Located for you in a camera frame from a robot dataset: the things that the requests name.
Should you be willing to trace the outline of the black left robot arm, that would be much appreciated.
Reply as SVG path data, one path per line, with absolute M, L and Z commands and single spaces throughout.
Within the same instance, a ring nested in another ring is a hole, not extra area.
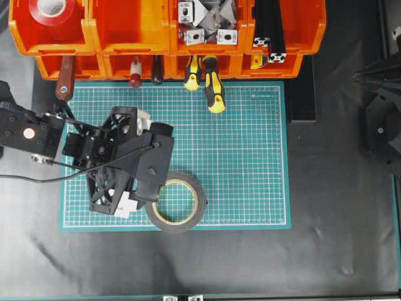
M 66 124 L 74 132 L 63 134 Z M 18 105 L 1 82 L 1 146 L 29 152 L 42 164 L 54 164 L 61 151 L 73 159 L 73 174 L 86 176 L 90 211 L 114 215 L 123 197 L 137 209 L 156 203 L 169 176 L 174 148 L 173 127 L 152 122 L 136 107 L 114 106 L 102 125 L 75 119 L 69 105 L 59 102 L 55 113 L 38 116 Z

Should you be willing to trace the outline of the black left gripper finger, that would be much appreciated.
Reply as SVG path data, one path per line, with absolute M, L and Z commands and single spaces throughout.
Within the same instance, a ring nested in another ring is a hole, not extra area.
M 160 183 L 137 181 L 134 200 L 146 203 L 156 203 L 159 200 L 159 194 L 162 187 L 163 184 Z

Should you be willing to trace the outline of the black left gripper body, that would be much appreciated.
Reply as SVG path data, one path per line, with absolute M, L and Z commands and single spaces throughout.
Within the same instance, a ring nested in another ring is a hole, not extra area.
M 74 166 L 87 171 L 90 211 L 114 215 L 123 198 L 135 201 L 137 209 L 148 204 L 134 200 L 137 180 L 117 167 L 117 161 L 135 151 L 116 157 L 115 149 L 121 130 L 126 133 L 129 127 L 136 126 L 137 135 L 142 135 L 152 123 L 149 114 L 137 107 L 116 106 L 101 126 L 81 123 L 83 133 L 66 136 L 63 155 L 72 157 Z

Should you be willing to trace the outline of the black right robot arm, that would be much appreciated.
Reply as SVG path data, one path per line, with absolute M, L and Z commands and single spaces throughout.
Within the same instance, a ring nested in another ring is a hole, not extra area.
M 375 94 L 365 107 L 367 150 L 400 178 L 400 53 L 357 71 L 353 81 Z

